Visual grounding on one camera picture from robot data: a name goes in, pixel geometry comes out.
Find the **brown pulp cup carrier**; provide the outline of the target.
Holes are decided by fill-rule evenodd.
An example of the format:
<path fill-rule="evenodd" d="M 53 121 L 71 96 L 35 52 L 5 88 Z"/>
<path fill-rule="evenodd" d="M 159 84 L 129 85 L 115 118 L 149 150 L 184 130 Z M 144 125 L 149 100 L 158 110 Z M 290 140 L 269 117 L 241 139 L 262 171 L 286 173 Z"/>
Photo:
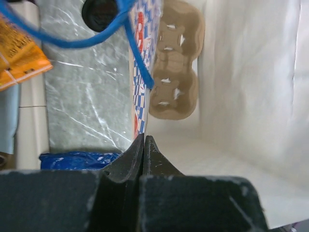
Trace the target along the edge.
<path fill-rule="evenodd" d="M 160 19 L 149 113 L 158 119 L 182 120 L 196 108 L 198 78 L 192 63 L 201 53 L 202 13 L 181 0 L 166 0 Z"/>

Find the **paper takeout bag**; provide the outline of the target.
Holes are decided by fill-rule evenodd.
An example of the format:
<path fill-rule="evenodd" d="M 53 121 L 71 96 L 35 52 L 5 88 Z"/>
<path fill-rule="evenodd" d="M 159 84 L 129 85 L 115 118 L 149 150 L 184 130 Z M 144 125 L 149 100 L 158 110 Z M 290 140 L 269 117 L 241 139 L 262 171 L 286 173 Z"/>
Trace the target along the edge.
<path fill-rule="evenodd" d="M 308 1 L 185 0 L 202 13 L 205 33 L 192 63 L 196 108 L 182 120 L 149 113 L 164 1 L 116 0 L 102 32 L 85 24 L 85 0 L 47 1 L 42 29 L 1 1 L 3 16 L 49 46 L 49 57 L 73 61 L 46 75 L 49 136 L 63 153 L 120 156 L 140 134 L 144 146 L 152 136 L 184 175 L 247 179 L 268 229 L 308 219 Z"/>

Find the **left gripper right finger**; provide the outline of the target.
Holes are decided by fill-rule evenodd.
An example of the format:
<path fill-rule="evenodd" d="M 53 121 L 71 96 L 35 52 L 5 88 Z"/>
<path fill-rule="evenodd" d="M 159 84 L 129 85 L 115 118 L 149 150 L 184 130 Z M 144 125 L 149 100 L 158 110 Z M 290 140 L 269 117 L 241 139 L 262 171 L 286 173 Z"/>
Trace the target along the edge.
<path fill-rule="evenodd" d="M 187 176 L 158 149 L 144 146 L 140 177 L 142 232 L 266 232 L 257 191 L 238 176 Z"/>

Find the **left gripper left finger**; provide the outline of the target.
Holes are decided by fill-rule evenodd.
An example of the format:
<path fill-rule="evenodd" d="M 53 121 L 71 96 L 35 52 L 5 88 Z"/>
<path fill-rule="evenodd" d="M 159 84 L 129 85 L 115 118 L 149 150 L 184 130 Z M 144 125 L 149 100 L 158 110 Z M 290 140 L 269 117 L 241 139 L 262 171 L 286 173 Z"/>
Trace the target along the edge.
<path fill-rule="evenodd" d="M 140 134 L 101 170 L 2 171 L 1 231 L 134 232 L 143 150 Z"/>

